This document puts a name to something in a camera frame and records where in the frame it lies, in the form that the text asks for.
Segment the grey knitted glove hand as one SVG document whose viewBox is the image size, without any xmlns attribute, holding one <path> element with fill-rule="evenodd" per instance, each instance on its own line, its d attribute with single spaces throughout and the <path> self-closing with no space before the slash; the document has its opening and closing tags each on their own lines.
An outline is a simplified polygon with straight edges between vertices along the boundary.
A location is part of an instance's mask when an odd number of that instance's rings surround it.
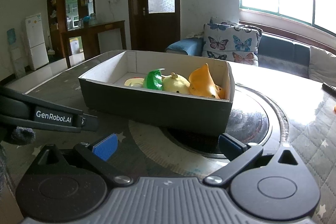
<svg viewBox="0 0 336 224">
<path fill-rule="evenodd" d="M 5 124 L 1 127 L 1 141 L 14 145 L 27 145 L 35 141 L 35 132 L 31 128 Z M 6 154 L 1 145 L 1 192 L 5 181 Z"/>
</svg>

